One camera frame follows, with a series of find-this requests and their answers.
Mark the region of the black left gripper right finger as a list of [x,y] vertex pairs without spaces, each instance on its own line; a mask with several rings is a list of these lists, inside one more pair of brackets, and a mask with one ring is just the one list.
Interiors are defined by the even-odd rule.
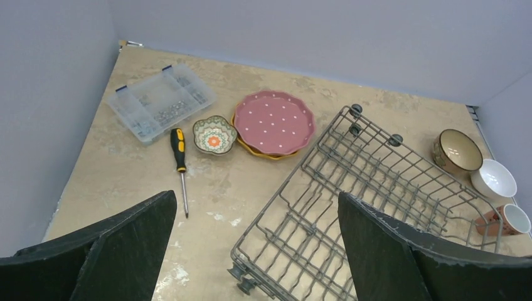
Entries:
[[350,193],[338,220],[359,300],[530,300],[531,258],[418,230]]

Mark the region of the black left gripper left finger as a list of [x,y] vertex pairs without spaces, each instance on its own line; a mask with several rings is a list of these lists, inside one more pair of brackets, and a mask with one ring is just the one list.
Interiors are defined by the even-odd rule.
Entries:
[[2,300],[150,300],[178,203],[163,191],[1,259]]

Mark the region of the white ceramic bowl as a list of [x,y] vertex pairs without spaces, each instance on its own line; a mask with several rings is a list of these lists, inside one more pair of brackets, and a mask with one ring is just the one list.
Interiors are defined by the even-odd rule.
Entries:
[[488,198],[511,198],[517,193],[513,175],[498,161],[484,159],[481,168],[470,175],[474,188]]

